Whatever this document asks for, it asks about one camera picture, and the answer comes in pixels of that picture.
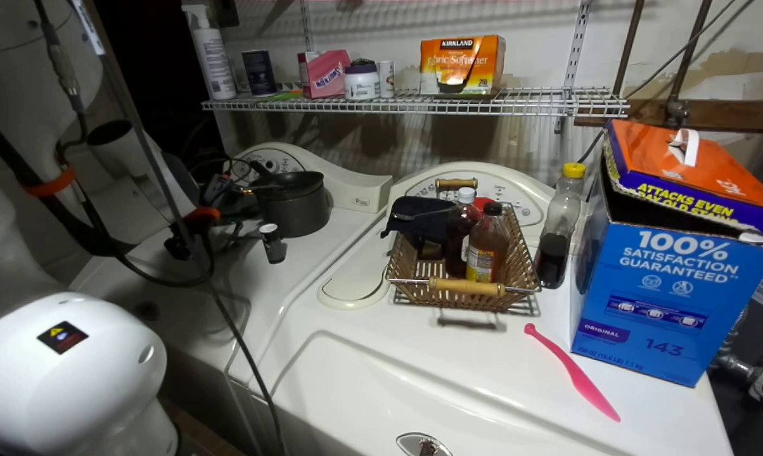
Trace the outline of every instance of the spray bottle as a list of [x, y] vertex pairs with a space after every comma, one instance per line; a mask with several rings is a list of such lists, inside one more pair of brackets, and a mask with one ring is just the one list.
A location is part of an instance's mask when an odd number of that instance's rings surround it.
[[219, 28], [210, 28], [207, 21], [207, 5], [183, 5], [183, 14], [188, 15], [188, 28], [194, 42], [197, 61], [206, 77], [206, 90], [210, 100], [234, 100], [234, 77], [222, 45], [222, 33]]

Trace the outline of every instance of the pink toothbrush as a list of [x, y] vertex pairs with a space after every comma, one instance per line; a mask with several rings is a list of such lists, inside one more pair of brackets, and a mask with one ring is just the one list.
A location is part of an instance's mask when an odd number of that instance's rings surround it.
[[573, 380], [575, 391], [600, 413], [605, 413], [610, 422], [619, 424], [619, 413], [610, 408], [609, 399], [598, 391], [598, 386], [594, 386], [594, 380], [580, 370], [580, 365], [563, 353], [563, 347], [558, 347], [552, 339], [547, 339], [546, 334], [538, 332], [534, 325], [524, 325], [524, 332], [530, 337], [534, 337], [543, 347], [547, 347], [560, 365], [565, 368], [568, 377]]

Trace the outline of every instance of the pink box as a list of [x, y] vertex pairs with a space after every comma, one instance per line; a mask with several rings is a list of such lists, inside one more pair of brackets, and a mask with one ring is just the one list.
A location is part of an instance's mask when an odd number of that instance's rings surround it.
[[302, 86], [306, 100], [344, 96], [348, 52], [298, 53]]

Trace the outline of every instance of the dark bottle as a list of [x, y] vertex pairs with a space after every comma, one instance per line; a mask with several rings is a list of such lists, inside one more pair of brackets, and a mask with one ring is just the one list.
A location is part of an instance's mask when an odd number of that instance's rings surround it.
[[580, 218], [584, 177], [584, 162], [563, 162], [560, 182], [551, 201], [534, 254], [538, 280], [546, 289], [558, 289], [563, 285], [570, 239]]
[[473, 188], [459, 188], [457, 191], [457, 214], [448, 218], [448, 244], [447, 244], [447, 275], [453, 280], [467, 277], [467, 235], [478, 220], [478, 214], [473, 207], [476, 191]]
[[483, 205], [483, 216], [476, 220], [467, 244], [467, 280], [501, 285], [501, 266], [513, 247], [501, 218], [501, 204], [491, 201]]

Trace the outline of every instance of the dish rack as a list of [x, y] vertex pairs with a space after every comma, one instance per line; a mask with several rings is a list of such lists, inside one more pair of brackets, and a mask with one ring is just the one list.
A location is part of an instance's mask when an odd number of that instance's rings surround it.
[[540, 310], [534, 294], [540, 291], [540, 282], [528, 242], [513, 207], [504, 207], [501, 218], [504, 230], [513, 239], [501, 263], [501, 285], [452, 280], [442, 258], [419, 258], [419, 251], [397, 234], [385, 272], [387, 282], [395, 285], [393, 302], [538, 316]]

